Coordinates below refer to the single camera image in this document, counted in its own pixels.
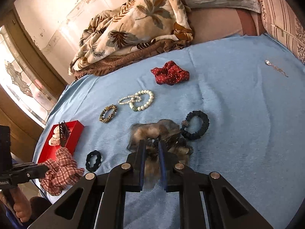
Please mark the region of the person's left hand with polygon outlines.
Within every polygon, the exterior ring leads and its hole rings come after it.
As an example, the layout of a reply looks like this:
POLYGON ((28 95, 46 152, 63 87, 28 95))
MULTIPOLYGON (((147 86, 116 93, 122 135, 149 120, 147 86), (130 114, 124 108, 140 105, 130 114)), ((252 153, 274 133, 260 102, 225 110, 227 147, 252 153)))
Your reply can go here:
POLYGON ((11 210, 8 208, 9 204, 2 190, 1 202, 5 205, 6 217, 8 218, 9 224, 12 225, 13 228, 18 228, 20 226, 18 221, 20 221, 23 225, 30 221, 31 205, 19 187, 10 189, 9 191, 14 200, 14 212, 11 212, 11 210))

